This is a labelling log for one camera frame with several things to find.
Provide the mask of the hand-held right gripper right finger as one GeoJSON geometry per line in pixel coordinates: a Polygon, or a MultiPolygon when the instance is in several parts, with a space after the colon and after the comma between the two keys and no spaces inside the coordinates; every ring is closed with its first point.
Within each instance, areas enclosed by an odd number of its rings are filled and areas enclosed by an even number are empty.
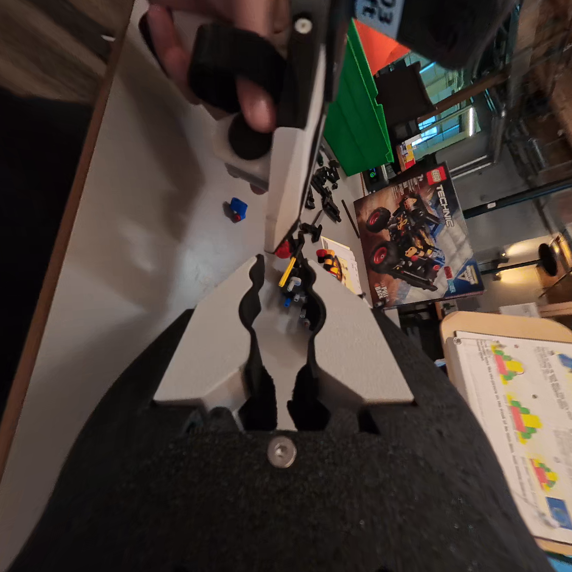
{"type": "Polygon", "coordinates": [[[327,408],[411,404],[414,396],[367,302],[317,262],[309,267],[325,308],[313,337],[319,401],[327,408]]]}

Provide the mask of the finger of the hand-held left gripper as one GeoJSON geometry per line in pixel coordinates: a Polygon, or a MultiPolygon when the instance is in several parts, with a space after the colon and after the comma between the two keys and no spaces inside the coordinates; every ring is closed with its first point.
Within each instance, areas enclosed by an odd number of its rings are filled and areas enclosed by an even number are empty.
{"type": "Polygon", "coordinates": [[[275,253],[291,234],[304,209],[325,124],[326,64],[325,52],[320,52],[305,127],[281,126],[273,135],[264,226],[264,251],[268,254],[275,253]]]}

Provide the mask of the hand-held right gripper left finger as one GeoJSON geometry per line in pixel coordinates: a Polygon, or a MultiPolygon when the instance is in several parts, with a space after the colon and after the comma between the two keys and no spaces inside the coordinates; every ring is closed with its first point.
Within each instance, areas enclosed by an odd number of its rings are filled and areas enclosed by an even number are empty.
{"type": "Polygon", "coordinates": [[[153,396],[156,404],[224,407],[232,413],[245,404],[252,337],[239,308],[252,288],[260,301],[264,268],[263,255],[251,257],[197,304],[153,396]]]}

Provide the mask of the small lego assembly yellow axle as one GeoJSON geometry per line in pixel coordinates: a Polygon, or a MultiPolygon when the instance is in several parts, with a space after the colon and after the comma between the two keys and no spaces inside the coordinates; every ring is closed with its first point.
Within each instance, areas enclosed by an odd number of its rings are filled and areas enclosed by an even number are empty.
{"type": "Polygon", "coordinates": [[[301,223],[297,239],[293,235],[286,238],[292,247],[292,256],[288,259],[288,265],[278,286],[284,298],[284,307],[288,308],[293,304],[299,304],[299,318],[309,331],[317,329],[321,320],[321,308],[318,298],[311,287],[315,276],[311,274],[307,267],[308,260],[303,255],[305,236],[309,235],[312,243],[318,242],[321,236],[322,226],[308,223],[301,223]]]}

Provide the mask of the pile of small lego pieces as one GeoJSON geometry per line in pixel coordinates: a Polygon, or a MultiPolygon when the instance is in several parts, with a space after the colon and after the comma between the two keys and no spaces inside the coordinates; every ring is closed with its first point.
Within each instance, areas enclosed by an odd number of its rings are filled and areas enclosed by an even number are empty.
{"type": "Polygon", "coordinates": [[[340,211],[333,200],[333,191],[338,189],[340,163],[337,159],[330,158],[322,150],[318,151],[316,168],[310,181],[310,187],[305,199],[304,207],[307,210],[316,208],[314,192],[321,201],[321,210],[334,223],[340,223],[340,211]]]}

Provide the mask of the long black lego axle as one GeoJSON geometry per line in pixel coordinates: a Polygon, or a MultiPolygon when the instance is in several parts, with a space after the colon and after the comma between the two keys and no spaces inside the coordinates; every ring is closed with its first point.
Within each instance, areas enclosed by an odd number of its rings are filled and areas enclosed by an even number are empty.
{"type": "Polygon", "coordinates": [[[341,200],[341,203],[342,203],[342,206],[343,206],[343,208],[344,208],[344,210],[345,210],[345,212],[346,212],[346,215],[347,215],[347,217],[348,217],[348,219],[349,219],[349,222],[351,223],[351,226],[352,226],[352,228],[353,228],[353,230],[354,230],[354,233],[355,233],[356,237],[357,237],[358,239],[360,239],[360,233],[359,233],[358,227],[357,227],[357,225],[356,225],[356,223],[355,223],[355,221],[354,221],[354,217],[352,216],[351,212],[349,211],[349,208],[348,208],[348,205],[347,205],[345,199],[342,199],[342,200],[341,200]]]}

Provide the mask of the lego instruction booklet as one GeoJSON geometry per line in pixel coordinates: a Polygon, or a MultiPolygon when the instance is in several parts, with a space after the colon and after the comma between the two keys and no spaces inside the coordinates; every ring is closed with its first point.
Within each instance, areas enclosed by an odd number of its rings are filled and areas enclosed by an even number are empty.
{"type": "Polygon", "coordinates": [[[353,251],[346,245],[327,237],[321,237],[321,245],[326,251],[331,251],[340,268],[339,281],[355,295],[363,295],[359,279],[358,265],[353,251]]]}

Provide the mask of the lego set box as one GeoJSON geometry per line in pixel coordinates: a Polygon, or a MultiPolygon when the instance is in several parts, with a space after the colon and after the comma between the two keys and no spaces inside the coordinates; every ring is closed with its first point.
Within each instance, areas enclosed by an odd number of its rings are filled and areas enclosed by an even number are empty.
{"type": "Polygon", "coordinates": [[[354,210],[374,307],[484,292],[446,161],[420,161],[402,178],[355,200],[354,210]]]}

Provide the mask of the person's left hand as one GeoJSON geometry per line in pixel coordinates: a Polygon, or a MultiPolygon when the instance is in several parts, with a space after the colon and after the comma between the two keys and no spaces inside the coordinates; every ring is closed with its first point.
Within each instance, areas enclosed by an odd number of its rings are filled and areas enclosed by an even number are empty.
{"type": "MultiPolygon", "coordinates": [[[[152,1],[147,22],[158,61],[164,72],[194,105],[203,105],[209,114],[220,119],[222,110],[205,104],[188,85],[191,53],[184,47],[172,19],[172,11],[186,11],[201,18],[226,22],[270,40],[278,38],[290,26],[289,1],[152,1]]],[[[276,128],[276,110],[270,95],[246,78],[236,80],[241,111],[247,124],[261,133],[276,128]]]]}

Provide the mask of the orange plastic bin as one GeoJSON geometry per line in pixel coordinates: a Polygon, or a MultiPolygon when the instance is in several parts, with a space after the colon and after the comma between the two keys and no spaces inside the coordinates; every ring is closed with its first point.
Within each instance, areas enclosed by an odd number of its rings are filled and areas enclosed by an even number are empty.
{"type": "Polygon", "coordinates": [[[364,25],[356,19],[354,25],[372,75],[376,75],[379,70],[401,59],[411,51],[395,39],[364,25]]]}

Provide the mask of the black chair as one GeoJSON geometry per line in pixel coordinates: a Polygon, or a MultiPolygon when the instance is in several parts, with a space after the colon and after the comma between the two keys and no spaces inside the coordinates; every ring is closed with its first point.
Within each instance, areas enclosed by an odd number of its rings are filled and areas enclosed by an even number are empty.
{"type": "Polygon", "coordinates": [[[376,102],[383,107],[388,128],[409,123],[421,117],[430,118],[436,107],[430,100],[420,75],[420,62],[396,69],[379,70],[374,75],[376,102]]]}

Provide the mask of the black device green display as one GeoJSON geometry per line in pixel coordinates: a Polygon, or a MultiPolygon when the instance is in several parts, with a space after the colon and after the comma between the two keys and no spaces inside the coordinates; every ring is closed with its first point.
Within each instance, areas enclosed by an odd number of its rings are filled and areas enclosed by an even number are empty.
{"type": "Polygon", "coordinates": [[[389,178],[385,165],[370,168],[361,172],[364,193],[370,195],[388,187],[389,178]]]}

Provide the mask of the green plastic bin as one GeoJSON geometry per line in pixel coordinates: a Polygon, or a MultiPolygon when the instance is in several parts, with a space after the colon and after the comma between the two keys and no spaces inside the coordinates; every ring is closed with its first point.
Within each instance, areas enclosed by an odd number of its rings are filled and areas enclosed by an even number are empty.
{"type": "Polygon", "coordinates": [[[346,176],[394,160],[383,106],[358,30],[350,21],[338,95],[329,104],[324,139],[346,176]]]}

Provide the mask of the yellow orange box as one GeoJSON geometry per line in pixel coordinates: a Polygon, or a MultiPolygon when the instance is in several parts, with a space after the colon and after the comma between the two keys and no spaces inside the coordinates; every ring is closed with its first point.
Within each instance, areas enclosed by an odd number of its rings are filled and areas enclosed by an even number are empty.
{"type": "Polygon", "coordinates": [[[414,143],[415,136],[406,139],[396,145],[396,157],[399,164],[399,172],[402,173],[416,164],[414,156],[414,143]]]}

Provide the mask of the black round stool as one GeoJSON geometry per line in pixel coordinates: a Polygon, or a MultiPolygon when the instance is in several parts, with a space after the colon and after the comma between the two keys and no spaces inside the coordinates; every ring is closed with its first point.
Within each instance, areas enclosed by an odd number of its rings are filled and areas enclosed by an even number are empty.
{"type": "Polygon", "coordinates": [[[509,264],[503,267],[490,268],[483,270],[481,274],[483,275],[497,275],[503,271],[509,271],[513,269],[525,268],[529,266],[536,266],[543,269],[545,274],[550,277],[554,277],[558,273],[558,261],[552,247],[547,243],[541,243],[538,247],[538,257],[535,260],[520,262],[516,264],[509,264]]]}

